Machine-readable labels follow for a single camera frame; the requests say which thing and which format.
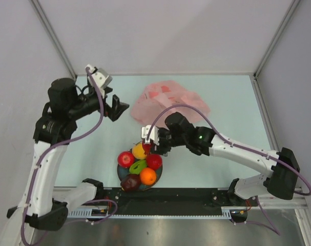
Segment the red fake pomegranate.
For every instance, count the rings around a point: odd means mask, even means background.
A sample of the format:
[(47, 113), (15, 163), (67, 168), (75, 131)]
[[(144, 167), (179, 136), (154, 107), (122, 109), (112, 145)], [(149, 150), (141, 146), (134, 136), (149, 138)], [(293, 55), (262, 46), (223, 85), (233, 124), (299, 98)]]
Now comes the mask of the red fake pomegranate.
[(156, 171), (162, 167), (162, 158), (158, 154), (149, 154), (146, 157), (146, 163), (148, 168), (151, 168), (154, 171)]

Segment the orange fake fruit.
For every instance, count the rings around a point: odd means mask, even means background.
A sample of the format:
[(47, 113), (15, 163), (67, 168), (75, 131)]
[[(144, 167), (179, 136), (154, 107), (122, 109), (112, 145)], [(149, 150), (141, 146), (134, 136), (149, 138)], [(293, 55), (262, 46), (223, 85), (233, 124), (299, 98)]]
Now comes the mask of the orange fake fruit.
[(143, 159), (146, 159), (147, 157), (147, 154), (143, 148), (143, 145), (142, 143), (138, 143), (136, 144), (133, 148), (132, 148), (132, 154), (133, 156), (136, 158), (136, 159), (139, 159), (139, 160), (143, 160)]

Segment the pink plastic bag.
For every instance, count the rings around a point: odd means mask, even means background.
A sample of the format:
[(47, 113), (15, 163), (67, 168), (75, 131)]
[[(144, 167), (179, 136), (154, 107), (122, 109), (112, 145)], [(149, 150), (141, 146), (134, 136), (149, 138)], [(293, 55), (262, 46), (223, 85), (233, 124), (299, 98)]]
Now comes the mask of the pink plastic bag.
[(131, 116), (143, 126), (151, 125), (163, 110), (178, 104), (190, 105), (205, 116), (211, 111), (199, 94), (167, 80), (146, 86), (133, 105)]

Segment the green fake star fruit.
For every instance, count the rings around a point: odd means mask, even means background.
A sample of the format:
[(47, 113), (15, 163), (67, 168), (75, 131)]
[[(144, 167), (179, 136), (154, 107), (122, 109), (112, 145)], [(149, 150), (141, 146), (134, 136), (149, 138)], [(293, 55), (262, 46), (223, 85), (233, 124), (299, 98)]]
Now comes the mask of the green fake star fruit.
[(146, 167), (147, 167), (147, 162), (145, 160), (139, 160), (130, 166), (129, 172), (130, 174), (139, 175), (140, 172)]

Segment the orange fake tangerine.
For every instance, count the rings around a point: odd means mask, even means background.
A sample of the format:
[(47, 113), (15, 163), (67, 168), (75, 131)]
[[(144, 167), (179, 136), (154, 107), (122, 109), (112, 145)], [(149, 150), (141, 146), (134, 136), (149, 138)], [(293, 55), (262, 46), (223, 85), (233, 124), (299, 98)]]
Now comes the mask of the orange fake tangerine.
[(141, 180), (141, 183), (146, 186), (151, 186), (156, 182), (157, 174), (156, 172), (151, 168), (144, 168), (139, 173), (139, 177)]

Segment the red fake apple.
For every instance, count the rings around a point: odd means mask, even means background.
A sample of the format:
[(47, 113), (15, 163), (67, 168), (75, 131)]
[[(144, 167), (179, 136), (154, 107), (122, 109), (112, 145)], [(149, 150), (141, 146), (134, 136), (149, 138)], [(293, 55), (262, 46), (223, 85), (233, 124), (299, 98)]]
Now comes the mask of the red fake apple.
[(119, 154), (117, 162), (122, 168), (129, 168), (135, 162), (135, 157), (131, 152), (124, 151)]

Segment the dark blue ceramic plate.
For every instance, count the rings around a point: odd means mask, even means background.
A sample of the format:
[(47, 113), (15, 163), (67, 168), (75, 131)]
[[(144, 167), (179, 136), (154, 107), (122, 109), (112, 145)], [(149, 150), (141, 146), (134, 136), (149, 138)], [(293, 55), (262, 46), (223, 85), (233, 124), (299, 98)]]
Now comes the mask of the dark blue ceramic plate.
[[(156, 170), (155, 172), (157, 174), (157, 179), (156, 179), (156, 182), (157, 182), (160, 179), (161, 175), (162, 175), (162, 167), (159, 168), (158, 170)], [(122, 168), (121, 166), (118, 165), (118, 162), (117, 162), (117, 175), (118, 175), (118, 178), (119, 178), (120, 182), (129, 174), (130, 174), (129, 168)], [(141, 185), (140, 185), (140, 187), (139, 187), (139, 189), (137, 191), (147, 190), (147, 189), (151, 188), (153, 185), (146, 186), (146, 185), (141, 183)]]

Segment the dark red fake plum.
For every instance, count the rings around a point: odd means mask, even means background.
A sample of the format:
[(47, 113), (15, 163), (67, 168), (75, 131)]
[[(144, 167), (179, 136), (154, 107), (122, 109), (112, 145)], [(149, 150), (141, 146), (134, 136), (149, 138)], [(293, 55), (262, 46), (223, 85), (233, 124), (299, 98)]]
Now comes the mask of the dark red fake plum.
[(141, 185), (140, 176), (129, 174), (121, 181), (120, 185), (121, 189), (125, 192), (137, 191)]

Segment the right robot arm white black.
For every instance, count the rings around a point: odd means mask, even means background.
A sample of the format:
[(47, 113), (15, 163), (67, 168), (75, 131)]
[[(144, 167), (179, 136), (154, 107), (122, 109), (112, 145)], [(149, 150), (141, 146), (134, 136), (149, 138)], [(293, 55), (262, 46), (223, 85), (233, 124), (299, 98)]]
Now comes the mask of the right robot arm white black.
[(170, 114), (165, 125), (165, 128), (145, 128), (144, 140), (152, 144), (151, 153), (166, 155), (172, 147), (185, 146), (198, 156), (225, 158), (258, 172), (256, 176), (232, 181), (227, 193), (232, 205), (239, 206), (248, 198), (264, 194), (283, 200), (293, 198), (300, 168), (292, 150), (252, 149), (220, 135), (214, 129), (193, 126), (179, 112)]

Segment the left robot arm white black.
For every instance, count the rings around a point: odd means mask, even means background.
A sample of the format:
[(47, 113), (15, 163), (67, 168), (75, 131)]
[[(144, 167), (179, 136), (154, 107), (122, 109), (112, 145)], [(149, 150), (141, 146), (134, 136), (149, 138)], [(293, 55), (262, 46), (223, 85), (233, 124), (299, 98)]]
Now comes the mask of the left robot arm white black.
[(87, 94), (77, 93), (76, 83), (71, 78), (60, 78), (52, 82), (48, 89), (49, 102), (45, 104), (41, 118), (35, 125), (33, 135), (34, 159), (30, 173), (30, 183), (26, 187), (22, 202), (10, 208), (7, 218), (12, 219), (20, 208), (26, 209), (23, 224), (43, 231), (58, 231), (68, 214), (80, 205), (90, 201), (94, 205), (103, 202), (103, 183), (91, 178), (84, 179), (63, 200), (53, 198), (53, 188), (59, 165), (72, 142), (72, 134), (77, 129), (77, 120), (98, 111), (100, 117), (116, 121), (129, 107), (120, 102), (117, 95), (112, 97), (112, 105), (106, 103), (107, 94), (112, 92), (108, 85), (111, 76), (96, 76), (100, 94), (96, 93), (88, 78)]

